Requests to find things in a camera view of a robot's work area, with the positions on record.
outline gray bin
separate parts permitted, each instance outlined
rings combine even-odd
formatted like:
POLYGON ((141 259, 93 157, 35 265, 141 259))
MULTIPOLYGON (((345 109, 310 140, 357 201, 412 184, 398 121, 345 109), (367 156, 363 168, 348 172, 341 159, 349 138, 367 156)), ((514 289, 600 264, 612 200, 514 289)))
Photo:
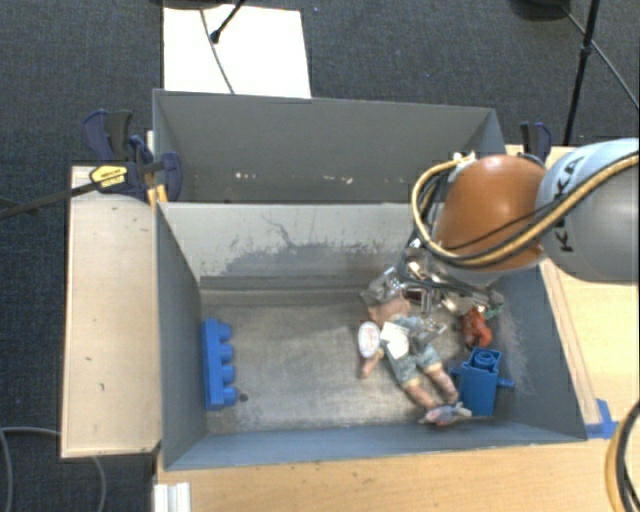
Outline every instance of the gray bin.
MULTIPOLYGON (((167 469, 586 438, 537 269, 499 283, 496 348, 516 388, 492 419, 425 427, 384 364, 357 379, 358 294, 406 242, 411 184, 453 152, 504 152, 493 110, 155 91, 154 136, 186 173, 156 223, 167 469), (246 398, 218 412, 204 406, 209 317, 232 326, 246 398)), ((438 348, 460 362, 456 336, 438 348)))

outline doll leg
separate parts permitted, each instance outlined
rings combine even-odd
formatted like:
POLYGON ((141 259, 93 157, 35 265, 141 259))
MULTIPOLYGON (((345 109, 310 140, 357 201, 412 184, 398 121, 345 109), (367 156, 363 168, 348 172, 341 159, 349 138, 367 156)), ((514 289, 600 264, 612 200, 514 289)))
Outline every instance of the doll leg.
POLYGON ((420 384, 420 380, 411 381, 405 384, 404 390, 407 394, 419 405, 422 405, 427 411, 438 407, 438 402, 436 402, 433 397, 427 392, 426 389, 422 387, 420 384))
POLYGON ((438 386, 444 393, 444 400, 449 405, 454 405, 460 394, 453 384, 451 377, 442 369, 442 365, 437 365, 435 368, 427 368, 425 373, 429 378, 438 386))

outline gray carpet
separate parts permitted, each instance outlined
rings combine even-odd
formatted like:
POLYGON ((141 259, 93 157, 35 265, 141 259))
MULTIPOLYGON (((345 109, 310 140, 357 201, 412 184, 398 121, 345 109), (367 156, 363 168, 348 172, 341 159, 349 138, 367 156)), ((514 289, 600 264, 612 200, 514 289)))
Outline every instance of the gray carpet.
MULTIPOLYGON (((493 107, 507 142, 520 121, 560 141, 582 35, 564 17, 521 16, 516 0, 278 1, 301 9, 314 96, 493 107)), ((586 23, 588 2, 571 10, 586 23)), ((640 6, 603 2, 595 38, 638 96, 640 6)), ((147 0, 0 3, 0 196, 28 201, 65 188, 93 155, 79 123, 97 108, 151 126, 162 85, 161 12, 147 0)), ((600 57, 587 65, 574 144, 638 136, 638 112, 600 57)), ((0 221, 0 425, 59 428, 65 299, 65 206, 0 221)), ((55 443, 10 438, 14 510, 91 510, 91 464, 62 464, 55 443)), ((149 456, 105 461, 107 510, 146 510, 149 456)), ((0 506, 6 473, 0 469, 0 506)))

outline black cable on floor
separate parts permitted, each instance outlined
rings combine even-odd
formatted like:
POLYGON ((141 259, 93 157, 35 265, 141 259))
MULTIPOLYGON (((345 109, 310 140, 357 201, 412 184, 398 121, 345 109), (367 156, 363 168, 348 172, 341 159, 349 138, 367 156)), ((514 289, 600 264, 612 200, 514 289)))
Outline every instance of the black cable on floor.
MULTIPOLYGON (((7 443, 6 437, 7 434, 36 434, 58 438, 60 437, 60 433, 47 428, 0 427, 0 449, 4 455, 4 463, 7 467, 7 503, 4 510, 5 512, 11 512, 11 507, 13 506, 13 464, 11 462, 11 454, 9 453, 9 443, 7 443)), ((93 460, 100 477, 100 503, 96 510, 98 512, 102 512, 107 500, 107 477, 100 461, 96 457, 91 457, 91 459, 93 460)))
MULTIPOLYGON (((573 14, 571 14, 567 9, 565 9, 563 6, 560 6, 560 8, 564 11, 564 13, 567 15, 567 18, 569 18, 569 20, 571 20, 571 22, 577 27, 577 29, 582 32, 582 34, 585 33, 585 28, 580 24, 580 22, 575 18, 575 16, 573 14)), ((624 81, 624 79, 622 78, 622 76, 620 75, 620 73, 618 73, 618 70, 613 66, 613 64, 611 63, 611 61, 607 58, 607 56, 604 54, 604 52, 600 49, 600 47, 596 44, 595 41, 591 40, 591 46, 593 47, 593 49, 596 51, 596 53, 598 55, 600 55, 600 58, 604 61, 604 63, 606 64, 606 66, 609 68, 609 70, 613 73, 613 76, 616 78, 616 80, 618 80, 618 82, 620 83, 620 85, 622 86, 622 88, 624 89, 624 92, 627 93, 627 96, 629 96, 629 99, 631 99, 631 101, 633 102, 633 104, 635 105, 635 107, 640 110, 640 104, 638 103, 637 98, 633 95, 633 92, 631 92, 631 89, 629 88, 629 86, 627 85, 627 83, 624 81)))
POLYGON ((220 70, 220 73, 222 74, 222 78, 224 79, 224 83, 227 84, 227 88, 229 89, 229 92, 231 94, 235 94, 235 91, 233 90, 233 87, 231 86, 231 82, 229 81, 229 78, 227 77, 227 74, 224 71, 224 67, 222 67, 222 62, 220 62, 220 58, 218 57, 218 52, 216 51, 216 45, 209 38, 209 27, 207 26, 207 19, 205 18, 205 15, 204 15, 204 9, 202 7, 200 7, 199 10, 200 10, 200 19, 202 19, 202 26, 204 27, 204 31, 207 34, 207 41, 209 42, 209 46, 211 47, 211 51, 213 52, 213 57, 216 60, 216 64, 218 65, 218 69, 220 70))

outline blue toy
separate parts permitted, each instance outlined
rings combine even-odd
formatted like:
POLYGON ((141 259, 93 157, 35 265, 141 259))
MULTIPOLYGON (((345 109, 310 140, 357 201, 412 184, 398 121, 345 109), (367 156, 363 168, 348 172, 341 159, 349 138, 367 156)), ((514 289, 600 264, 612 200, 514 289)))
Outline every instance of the blue toy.
POLYGON ((231 326, 209 318, 202 324, 202 359, 204 363, 205 405, 208 411, 235 405, 238 392, 229 386, 235 370, 225 364, 233 358, 233 347, 225 343, 231 338, 231 326))
POLYGON ((449 370, 458 377, 460 400, 473 416, 492 416, 498 387, 513 389, 515 384, 498 377, 502 352, 475 347, 460 368, 449 370))

